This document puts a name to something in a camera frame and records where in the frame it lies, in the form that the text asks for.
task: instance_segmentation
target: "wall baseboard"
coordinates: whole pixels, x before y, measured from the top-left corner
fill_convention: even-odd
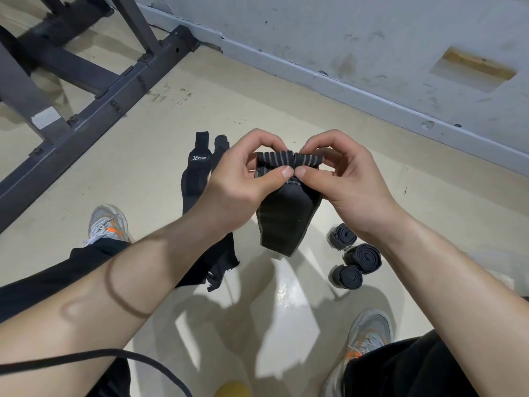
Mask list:
[[[354,86],[344,84],[322,73],[314,72],[271,54],[225,39],[219,31],[177,18],[174,15],[149,6],[139,4],[139,7],[147,22],[153,26],[170,32],[178,25],[185,25],[198,40],[219,47],[227,57],[305,86],[391,124],[398,125],[529,177],[529,154],[483,138]],[[430,122],[428,126],[431,126],[431,123],[433,123],[433,126],[429,130],[424,130],[421,125],[428,121]]]

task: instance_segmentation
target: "white label sticker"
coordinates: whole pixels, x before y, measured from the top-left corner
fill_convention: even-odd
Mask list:
[[[42,110],[40,113],[35,114],[31,117],[31,122],[39,129],[49,126],[52,122],[62,118],[61,115],[53,107],[48,107],[46,110]]]

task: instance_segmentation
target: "left hand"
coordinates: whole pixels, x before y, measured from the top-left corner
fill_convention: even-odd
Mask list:
[[[224,153],[202,196],[189,211],[222,237],[245,225],[263,199],[294,175],[292,167],[281,166],[254,178],[254,152],[260,146],[288,150],[277,135],[257,128],[250,131]]]

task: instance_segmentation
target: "gray sneaker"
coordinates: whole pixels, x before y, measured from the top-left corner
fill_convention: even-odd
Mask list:
[[[127,219],[121,210],[113,205],[96,207],[90,218],[88,236],[90,239],[83,243],[84,246],[102,238],[130,242]]]
[[[343,396],[343,374],[350,360],[393,342],[393,329],[388,316],[379,309],[367,309],[354,320],[349,331],[344,359],[331,372],[320,397]]]

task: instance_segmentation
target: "floor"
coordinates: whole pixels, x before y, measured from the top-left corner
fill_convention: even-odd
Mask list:
[[[38,3],[0,1],[0,24],[23,32],[44,16]],[[141,55],[118,14],[69,48],[117,73]],[[33,77],[66,118],[91,101],[46,73]],[[100,203],[121,208],[135,239],[175,220],[195,132],[209,131],[212,146],[218,134],[235,142],[254,127],[279,134],[293,150],[339,128],[372,151],[408,212],[463,251],[487,246],[529,256],[529,179],[201,46],[0,234],[0,285],[67,258],[87,237],[89,215]],[[0,178],[38,143],[0,105]],[[298,252],[285,258],[259,245],[254,217],[234,234],[241,264],[221,288],[175,290],[129,348],[168,365],[194,395],[212,396],[224,382],[242,380],[254,396],[317,396],[363,309],[386,311],[397,339],[428,331],[430,323],[386,262],[357,291],[330,285],[327,275],[341,258],[325,234],[339,222],[323,201]],[[142,365],[133,368],[132,389],[133,396],[180,395]]]

